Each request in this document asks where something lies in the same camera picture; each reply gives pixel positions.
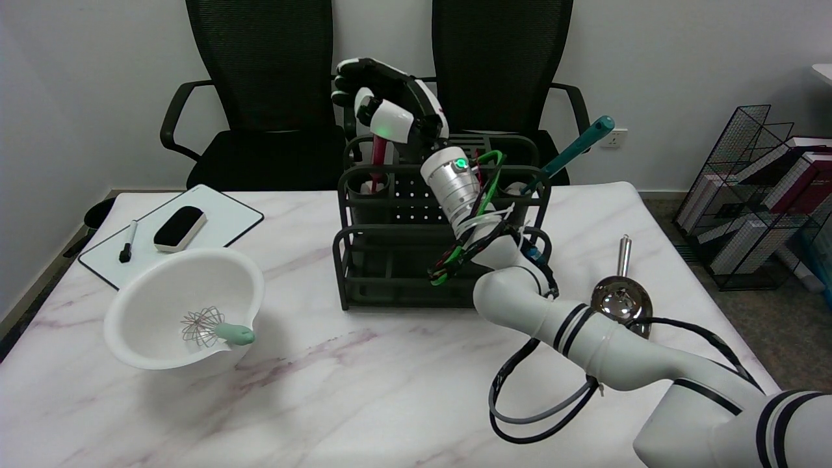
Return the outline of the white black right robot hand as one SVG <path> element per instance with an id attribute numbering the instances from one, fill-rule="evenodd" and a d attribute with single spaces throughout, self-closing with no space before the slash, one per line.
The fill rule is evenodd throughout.
<path id="1" fill-rule="evenodd" d="M 371 57 L 336 66 L 331 101 L 412 164 L 424 162 L 449 137 L 445 111 L 425 82 Z"/>

